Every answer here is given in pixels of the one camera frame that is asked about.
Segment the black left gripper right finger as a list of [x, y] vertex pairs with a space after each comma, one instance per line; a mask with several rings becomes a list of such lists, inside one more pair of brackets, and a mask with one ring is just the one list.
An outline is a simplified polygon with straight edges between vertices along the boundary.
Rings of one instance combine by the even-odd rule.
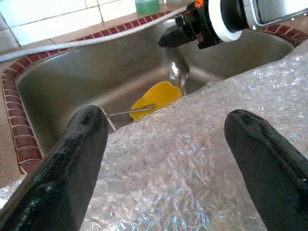
[[236, 109], [224, 135], [269, 231], [308, 229], [308, 160], [268, 121]]

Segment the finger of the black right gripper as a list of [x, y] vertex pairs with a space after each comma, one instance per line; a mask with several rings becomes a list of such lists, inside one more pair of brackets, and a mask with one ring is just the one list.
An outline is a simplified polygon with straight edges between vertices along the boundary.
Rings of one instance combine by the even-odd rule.
[[187, 43], [187, 37], [183, 29], [177, 25], [168, 27], [158, 40], [158, 45], [162, 48], [174, 48], [185, 43]]

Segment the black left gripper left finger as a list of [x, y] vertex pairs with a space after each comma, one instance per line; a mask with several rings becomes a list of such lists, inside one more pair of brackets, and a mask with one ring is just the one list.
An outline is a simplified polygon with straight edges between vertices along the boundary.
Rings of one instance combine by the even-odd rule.
[[3, 231], [78, 231], [108, 139], [102, 110], [88, 105], [69, 121], [54, 149], [21, 182], [0, 212]]

